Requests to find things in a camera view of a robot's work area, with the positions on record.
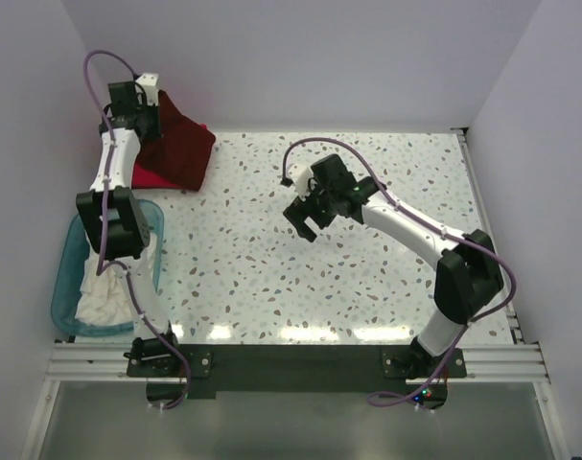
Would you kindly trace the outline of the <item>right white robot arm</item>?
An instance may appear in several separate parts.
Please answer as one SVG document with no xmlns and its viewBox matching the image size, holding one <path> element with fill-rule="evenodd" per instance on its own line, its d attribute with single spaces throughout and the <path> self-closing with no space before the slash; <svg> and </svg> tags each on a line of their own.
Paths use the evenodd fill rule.
<svg viewBox="0 0 582 460">
<path fill-rule="evenodd" d="M 488 234 L 438 223 L 387 195 L 373 176 L 357 179 L 336 154 L 311 166 L 286 168 L 282 183 L 296 193 L 284 216 L 299 237 L 315 240 L 309 220 L 324 229 L 343 217 L 393 238 L 434 270 L 435 311 L 410 354 L 411 366 L 421 376 L 433 376 L 444 366 L 444 354 L 462 329 L 504 287 Z"/>
</svg>

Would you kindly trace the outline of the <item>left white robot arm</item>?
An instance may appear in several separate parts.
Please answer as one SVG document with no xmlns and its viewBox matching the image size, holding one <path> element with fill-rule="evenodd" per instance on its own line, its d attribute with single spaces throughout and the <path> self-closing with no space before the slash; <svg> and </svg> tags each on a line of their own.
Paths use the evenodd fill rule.
<svg viewBox="0 0 582 460">
<path fill-rule="evenodd" d="M 99 256 L 97 273 L 111 269 L 132 308 L 134 340 L 126 357 L 148 361 L 161 376 L 175 374 L 182 353 L 168 314 L 160 307 L 148 262 L 151 231 L 131 189 L 141 144 L 161 137 L 158 76 L 143 74 L 108 86 L 99 133 L 98 171 L 76 205 L 86 237 Z"/>
</svg>

